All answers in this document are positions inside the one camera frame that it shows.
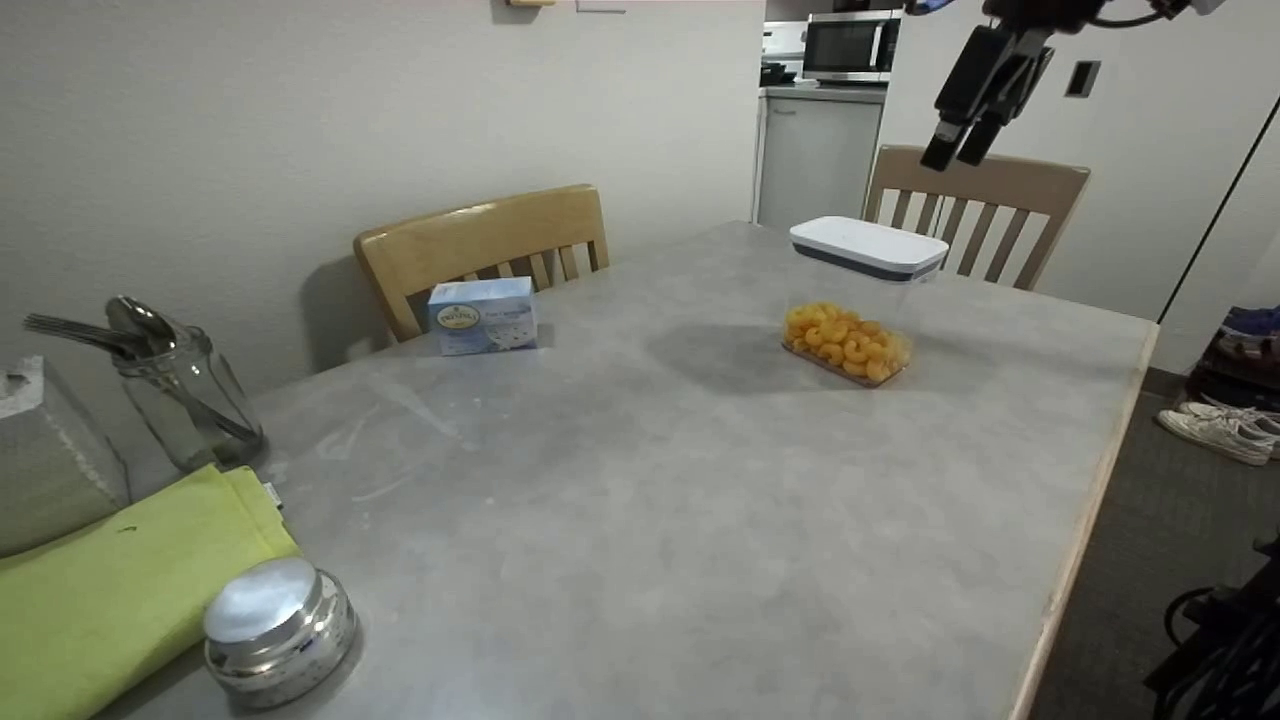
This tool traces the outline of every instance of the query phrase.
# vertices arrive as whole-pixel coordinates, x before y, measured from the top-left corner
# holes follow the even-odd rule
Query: glass jar
[[[142,414],[166,461],[185,470],[199,464],[252,464],[267,437],[223,353],[204,328],[179,328],[166,353],[117,355],[131,409]]]

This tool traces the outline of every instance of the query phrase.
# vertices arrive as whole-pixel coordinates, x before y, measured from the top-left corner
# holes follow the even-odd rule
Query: chair
[[[585,268],[606,268],[601,190],[586,182],[478,200],[354,237],[354,257],[379,293],[397,340],[425,333],[410,299],[442,278],[532,277],[557,289]]]
[[[1007,155],[933,171],[920,165],[920,146],[887,144],[872,171],[868,221],[883,211],[887,221],[878,225],[947,239],[947,268],[961,277],[990,284],[1012,277],[1014,289],[1034,289],[1083,182],[1087,167]]]

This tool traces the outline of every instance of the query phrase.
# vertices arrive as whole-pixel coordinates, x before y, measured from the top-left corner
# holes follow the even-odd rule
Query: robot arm
[[[943,171],[950,155],[978,165],[1007,118],[1014,118],[1044,75],[1052,32],[1095,29],[1135,29],[1148,19],[1171,19],[1187,4],[1209,17],[1219,0],[1148,0],[1152,17],[1103,19],[1103,0],[985,0],[995,19],[975,29],[936,95],[941,123],[924,146],[924,165]],[[916,0],[916,13],[943,6],[941,0]]]

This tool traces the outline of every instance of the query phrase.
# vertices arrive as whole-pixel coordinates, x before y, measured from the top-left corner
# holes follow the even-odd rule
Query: white wall
[[[806,13],[830,13],[830,0],[764,0],[768,19],[805,19]]]
[[[1116,0],[1109,17],[1148,4]],[[978,4],[907,19],[883,110],[887,144],[933,134],[936,86],[954,62]],[[1141,32],[1052,37],[1057,59],[995,152],[1087,165],[1087,190],[1038,289],[1052,295],[1161,317],[1229,179],[1275,99],[1280,4],[1222,4]],[[1092,99],[1068,99],[1075,59],[1098,59]]]
[[[108,360],[19,333],[134,293],[199,321],[249,387],[342,360],[379,317],[358,228],[593,179],[615,259],[744,221],[764,4],[7,0],[0,364],[47,353],[118,412]]]
[[[1254,144],[1201,259],[1165,317],[1157,364],[1187,370],[1231,305],[1280,305],[1280,123]]]

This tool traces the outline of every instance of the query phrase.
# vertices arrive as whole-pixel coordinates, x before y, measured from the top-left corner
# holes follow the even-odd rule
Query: metal lid
[[[249,642],[299,615],[318,571],[291,556],[235,574],[204,611],[204,634],[216,642]]]

